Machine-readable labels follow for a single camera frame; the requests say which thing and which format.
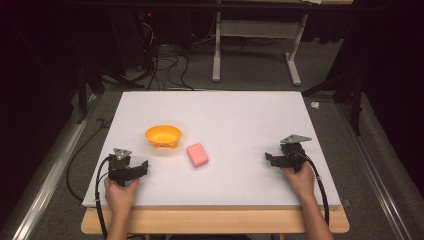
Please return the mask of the aluminium floor rail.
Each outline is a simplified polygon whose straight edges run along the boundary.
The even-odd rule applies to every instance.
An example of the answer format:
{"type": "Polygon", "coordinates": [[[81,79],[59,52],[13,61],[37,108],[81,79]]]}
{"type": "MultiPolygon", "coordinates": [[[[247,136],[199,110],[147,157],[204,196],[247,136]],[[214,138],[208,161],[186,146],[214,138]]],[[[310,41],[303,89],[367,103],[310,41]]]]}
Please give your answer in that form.
{"type": "Polygon", "coordinates": [[[100,96],[88,95],[88,110],[82,120],[79,119],[78,101],[73,98],[74,110],[70,119],[54,141],[42,164],[32,177],[22,200],[24,205],[18,210],[21,216],[18,225],[12,231],[10,240],[29,240],[47,209],[62,178],[72,153],[91,115],[100,100],[100,96]]]}
{"type": "Polygon", "coordinates": [[[379,202],[390,227],[395,235],[396,240],[412,240],[412,237],[407,229],[402,217],[400,216],[399,209],[396,206],[392,196],[389,194],[386,185],[382,181],[377,168],[375,167],[371,155],[369,154],[366,146],[360,135],[351,126],[350,113],[344,104],[336,105],[339,114],[343,121],[347,124],[350,135],[352,136],[356,148],[361,155],[362,165],[365,169],[368,181],[374,191],[374,194],[379,202]]]}

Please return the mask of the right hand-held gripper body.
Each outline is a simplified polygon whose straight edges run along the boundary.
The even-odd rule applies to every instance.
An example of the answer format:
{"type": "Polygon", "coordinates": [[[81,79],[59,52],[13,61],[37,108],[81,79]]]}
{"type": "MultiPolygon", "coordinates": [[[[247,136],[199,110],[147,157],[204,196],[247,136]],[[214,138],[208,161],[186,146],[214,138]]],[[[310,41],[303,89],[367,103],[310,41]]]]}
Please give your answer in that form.
{"type": "Polygon", "coordinates": [[[279,168],[291,168],[295,173],[302,169],[307,155],[301,143],[311,141],[310,137],[291,134],[280,141],[282,156],[270,155],[270,164],[279,168]]]}

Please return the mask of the person's right hand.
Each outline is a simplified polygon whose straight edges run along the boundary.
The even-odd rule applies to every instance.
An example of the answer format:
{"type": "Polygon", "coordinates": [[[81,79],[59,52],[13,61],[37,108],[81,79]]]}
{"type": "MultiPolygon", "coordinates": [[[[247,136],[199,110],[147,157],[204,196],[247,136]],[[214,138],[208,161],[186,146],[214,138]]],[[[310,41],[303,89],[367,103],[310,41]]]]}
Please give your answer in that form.
{"type": "Polygon", "coordinates": [[[314,172],[308,162],[302,164],[301,170],[297,173],[289,168],[283,168],[282,172],[287,177],[291,188],[295,192],[299,201],[304,204],[315,199],[314,196],[314,172]]]}

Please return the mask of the wooden table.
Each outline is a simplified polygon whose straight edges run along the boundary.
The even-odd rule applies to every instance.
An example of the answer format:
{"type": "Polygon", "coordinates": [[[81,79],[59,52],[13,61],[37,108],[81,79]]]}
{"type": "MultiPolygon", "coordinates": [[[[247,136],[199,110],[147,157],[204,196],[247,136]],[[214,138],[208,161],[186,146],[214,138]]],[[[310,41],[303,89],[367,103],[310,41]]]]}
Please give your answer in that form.
{"type": "MultiPolygon", "coordinates": [[[[109,229],[112,212],[103,210],[109,229]]],[[[329,211],[332,233],[350,225],[341,206],[329,211]]],[[[287,234],[306,233],[300,207],[139,207],[131,211],[128,234],[287,234]]]]}

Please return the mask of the person's left hand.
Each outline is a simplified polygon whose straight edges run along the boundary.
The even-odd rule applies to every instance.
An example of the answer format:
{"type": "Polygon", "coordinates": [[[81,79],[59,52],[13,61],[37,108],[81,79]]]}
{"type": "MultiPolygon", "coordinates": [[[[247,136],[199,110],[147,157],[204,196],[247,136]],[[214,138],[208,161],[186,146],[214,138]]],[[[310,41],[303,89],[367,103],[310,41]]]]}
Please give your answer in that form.
{"type": "Polygon", "coordinates": [[[109,178],[104,180],[105,198],[114,214],[128,214],[133,206],[139,180],[133,180],[128,186],[120,186],[109,178]]]}

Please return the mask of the orange plastic bowl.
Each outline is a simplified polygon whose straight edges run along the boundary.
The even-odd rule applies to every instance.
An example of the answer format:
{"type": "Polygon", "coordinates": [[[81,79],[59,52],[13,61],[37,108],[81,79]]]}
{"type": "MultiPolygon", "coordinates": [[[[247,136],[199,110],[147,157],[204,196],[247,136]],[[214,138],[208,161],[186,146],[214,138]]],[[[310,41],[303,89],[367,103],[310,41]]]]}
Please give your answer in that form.
{"type": "Polygon", "coordinates": [[[145,137],[154,148],[175,149],[182,136],[181,131],[171,125],[157,125],[145,132],[145,137]]]}

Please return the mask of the white foam board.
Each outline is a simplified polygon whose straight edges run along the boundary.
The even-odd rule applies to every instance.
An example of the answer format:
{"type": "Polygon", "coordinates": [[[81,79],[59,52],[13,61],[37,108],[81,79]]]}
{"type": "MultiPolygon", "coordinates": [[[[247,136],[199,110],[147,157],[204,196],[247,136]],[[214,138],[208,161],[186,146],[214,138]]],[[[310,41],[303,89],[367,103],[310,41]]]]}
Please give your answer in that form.
{"type": "Polygon", "coordinates": [[[287,206],[299,201],[265,152],[279,155],[280,141],[310,137],[306,154],[324,186],[319,201],[340,203],[334,181],[300,93],[291,91],[151,91],[122,95],[101,151],[131,151],[131,163],[148,160],[135,203],[139,207],[287,206]],[[154,148],[145,132],[157,125],[177,127],[175,149],[154,148]],[[209,162],[194,167],[187,148],[201,144],[209,162]]]}

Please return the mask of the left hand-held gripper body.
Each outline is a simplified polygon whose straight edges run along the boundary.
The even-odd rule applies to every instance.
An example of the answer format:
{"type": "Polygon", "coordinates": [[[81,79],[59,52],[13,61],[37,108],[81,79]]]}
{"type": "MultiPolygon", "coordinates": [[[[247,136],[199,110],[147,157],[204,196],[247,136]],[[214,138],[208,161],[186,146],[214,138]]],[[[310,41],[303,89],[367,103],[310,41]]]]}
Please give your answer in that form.
{"type": "Polygon", "coordinates": [[[144,165],[131,167],[131,151],[114,148],[114,153],[108,156],[108,177],[117,182],[119,186],[125,187],[132,180],[144,175],[144,165]]]}

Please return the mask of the black tripod stand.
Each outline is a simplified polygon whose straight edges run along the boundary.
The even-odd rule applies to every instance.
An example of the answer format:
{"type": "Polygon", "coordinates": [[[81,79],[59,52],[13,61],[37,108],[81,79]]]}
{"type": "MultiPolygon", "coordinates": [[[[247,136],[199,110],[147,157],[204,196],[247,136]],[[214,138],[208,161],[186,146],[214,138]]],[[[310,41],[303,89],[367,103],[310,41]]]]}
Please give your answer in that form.
{"type": "Polygon", "coordinates": [[[356,135],[360,134],[359,118],[362,98],[362,76],[358,71],[349,70],[302,91],[303,97],[309,97],[319,91],[334,90],[335,103],[351,103],[350,124],[356,135]]]}
{"type": "Polygon", "coordinates": [[[88,57],[80,50],[75,51],[75,60],[77,63],[77,92],[78,92],[78,120],[77,123],[81,124],[88,117],[88,92],[96,95],[102,95],[105,91],[103,85],[103,77],[110,77],[112,80],[123,84],[126,87],[142,89],[143,85],[137,84],[128,80],[126,77],[106,70],[99,65],[93,63],[88,57]]]}

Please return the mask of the pink soap bar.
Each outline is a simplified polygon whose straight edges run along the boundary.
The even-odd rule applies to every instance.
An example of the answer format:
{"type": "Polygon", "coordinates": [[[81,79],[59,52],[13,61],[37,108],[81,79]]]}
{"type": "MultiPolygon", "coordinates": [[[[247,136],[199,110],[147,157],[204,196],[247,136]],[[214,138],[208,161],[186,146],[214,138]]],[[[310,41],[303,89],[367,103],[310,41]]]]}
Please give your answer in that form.
{"type": "Polygon", "coordinates": [[[189,146],[187,153],[194,167],[200,167],[209,162],[203,146],[199,143],[189,146]]]}

